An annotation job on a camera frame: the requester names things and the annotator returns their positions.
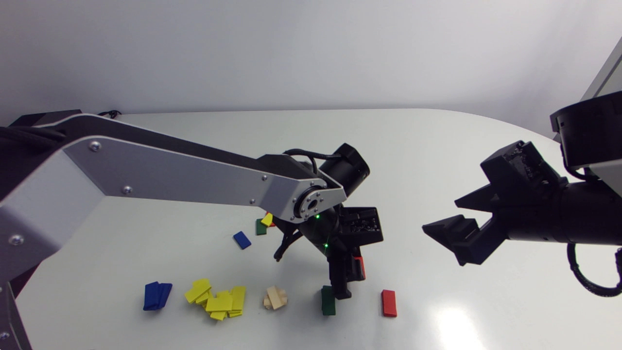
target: silver arm panel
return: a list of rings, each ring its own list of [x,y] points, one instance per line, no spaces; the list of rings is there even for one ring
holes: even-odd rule
[[[296,179],[107,136],[65,144],[0,201],[0,348],[30,349],[9,281],[58,251],[104,196],[256,206],[300,224],[347,199],[318,172]]]

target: stack of yellow blocks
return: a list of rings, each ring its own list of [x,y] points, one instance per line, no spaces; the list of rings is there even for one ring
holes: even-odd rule
[[[243,314],[245,294],[245,286],[235,286],[230,291],[219,291],[214,297],[211,293],[210,281],[202,278],[192,282],[192,289],[184,296],[188,303],[201,305],[211,318],[222,321],[227,316],[231,318]]]

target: red wooden block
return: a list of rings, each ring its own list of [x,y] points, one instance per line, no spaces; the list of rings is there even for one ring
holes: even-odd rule
[[[361,269],[363,270],[363,279],[367,278],[365,277],[365,264],[363,264],[363,257],[354,257],[354,259],[361,262]]]
[[[395,291],[383,290],[383,315],[385,317],[397,317],[397,307],[395,306]]]

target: black cable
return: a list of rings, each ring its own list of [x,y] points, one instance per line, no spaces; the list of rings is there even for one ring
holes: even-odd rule
[[[597,177],[595,177],[595,176],[583,175],[583,174],[580,174],[580,173],[579,173],[578,171],[576,171],[576,170],[573,170],[573,169],[568,168],[568,166],[566,165],[566,162],[564,162],[564,168],[566,169],[566,171],[567,171],[570,175],[572,175],[572,176],[576,177],[576,178],[577,178],[577,179],[579,179],[579,180],[583,180],[583,181],[592,181],[592,180],[597,180],[597,179],[598,179],[598,178],[597,178]]]
[[[564,169],[566,169],[566,171],[576,177],[579,180],[583,180],[583,181],[597,181],[598,180],[598,176],[594,176],[594,175],[588,175],[588,174],[580,174],[578,171],[570,169],[567,165],[566,165],[566,156],[564,155],[564,146],[560,145],[559,148],[562,151],[562,157],[564,158]]]
[[[123,114],[123,113],[121,113],[120,111],[117,111],[117,110],[111,110],[111,111],[97,113],[97,115],[99,115],[99,116],[110,115],[110,119],[115,119],[120,114]]]
[[[340,154],[322,154],[322,153],[306,151],[306,150],[300,149],[300,148],[288,149],[287,151],[283,152],[283,154],[286,154],[288,156],[306,156],[306,157],[309,157],[309,160],[311,160],[311,165],[313,166],[313,173],[314,174],[317,174],[317,163],[315,162],[315,158],[317,158],[317,159],[324,159],[324,160],[340,159],[341,158]]]
[[[577,264],[577,253],[575,251],[575,244],[568,243],[568,247],[566,249],[568,253],[568,262],[570,263],[570,269],[577,277],[577,280],[581,283],[582,286],[585,287],[588,291],[598,295],[598,296],[617,296],[622,293],[622,248],[619,248],[616,252],[616,267],[618,268],[618,275],[620,276],[620,282],[613,288],[603,287],[597,285],[596,283],[587,279],[587,277],[583,276],[581,271],[579,270],[579,265]]]
[[[57,141],[13,127],[0,127],[0,137],[43,150],[53,148],[57,144]]]
[[[283,254],[289,248],[292,243],[296,242],[299,238],[302,237],[302,233],[300,231],[296,231],[294,234],[283,235],[283,240],[281,241],[281,246],[274,252],[274,258],[277,262],[281,260]]]

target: green wooden block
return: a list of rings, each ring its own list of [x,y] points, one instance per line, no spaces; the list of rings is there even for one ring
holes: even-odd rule
[[[322,287],[322,314],[324,316],[335,316],[337,311],[335,309],[335,295],[333,295],[333,287]]]
[[[257,219],[257,221],[255,221],[255,234],[256,235],[265,235],[266,234],[266,226],[264,226],[264,224],[261,223],[261,219]]]

